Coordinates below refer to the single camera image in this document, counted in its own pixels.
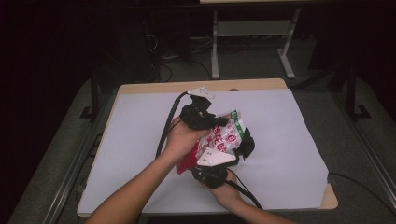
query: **white surface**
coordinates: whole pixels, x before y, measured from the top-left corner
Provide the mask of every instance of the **white surface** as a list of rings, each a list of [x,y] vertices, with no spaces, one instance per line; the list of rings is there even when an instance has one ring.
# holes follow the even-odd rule
[[[209,112],[241,110],[256,148],[237,174],[264,209],[320,207],[328,170],[290,90],[217,91]],[[113,108],[79,207],[90,214],[155,157],[163,125],[178,93],[120,95]],[[183,97],[176,115],[191,99]],[[224,212],[187,171],[171,171],[144,213]]]

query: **left hand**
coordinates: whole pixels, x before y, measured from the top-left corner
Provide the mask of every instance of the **left hand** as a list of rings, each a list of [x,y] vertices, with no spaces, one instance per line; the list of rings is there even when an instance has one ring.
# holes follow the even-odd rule
[[[168,134],[164,151],[172,151],[179,159],[187,155],[199,139],[210,134],[210,130],[195,131],[189,128],[181,118],[173,119],[170,127],[173,128]]]

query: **table leg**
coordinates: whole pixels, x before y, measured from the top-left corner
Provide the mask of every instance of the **table leg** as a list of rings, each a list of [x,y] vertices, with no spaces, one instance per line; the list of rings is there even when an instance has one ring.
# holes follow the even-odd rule
[[[286,76],[289,79],[295,79],[295,75],[293,73],[293,70],[291,69],[289,59],[286,54],[288,53],[290,41],[291,41],[291,38],[293,37],[294,28],[296,27],[296,23],[297,23],[297,19],[298,19],[299,15],[300,15],[300,9],[298,8],[298,9],[294,10],[293,18],[290,21],[290,25],[289,25],[288,33],[287,33],[287,37],[286,37],[286,43],[285,43],[285,45],[283,45],[283,47],[281,49],[277,50],[277,53],[279,54],[280,61],[282,62],[283,68],[285,69]]]

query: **hand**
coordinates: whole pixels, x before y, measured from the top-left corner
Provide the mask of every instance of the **hand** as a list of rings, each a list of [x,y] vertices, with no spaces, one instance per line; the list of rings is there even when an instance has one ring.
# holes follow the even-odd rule
[[[187,155],[199,139],[210,134],[210,130],[195,131],[189,128],[181,118],[173,119],[170,127],[164,151],[172,151],[178,159]]]
[[[236,183],[236,176],[228,170],[227,173],[227,180],[231,180]],[[239,204],[245,203],[239,194],[239,191],[226,183],[216,189],[210,189],[206,185],[202,185],[215,196],[216,200],[222,207],[231,212],[234,208],[238,207]]]

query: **white table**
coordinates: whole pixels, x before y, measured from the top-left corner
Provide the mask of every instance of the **white table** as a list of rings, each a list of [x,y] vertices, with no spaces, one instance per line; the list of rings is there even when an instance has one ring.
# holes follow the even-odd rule
[[[264,209],[337,206],[327,184],[327,168],[304,118],[284,81],[273,78],[121,86],[78,206],[80,216],[88,216],[154,159],[174,100],[181,92],[203,85],[216,94],[209,112],[220,114],[231,107],[242,112],[256,148],[240,161],[236,172]],[[184,97],[176,115],[190,102]],[[190,172],[177,175],[176,171],[165,178],[143,210],[147,215],[224,212]]]

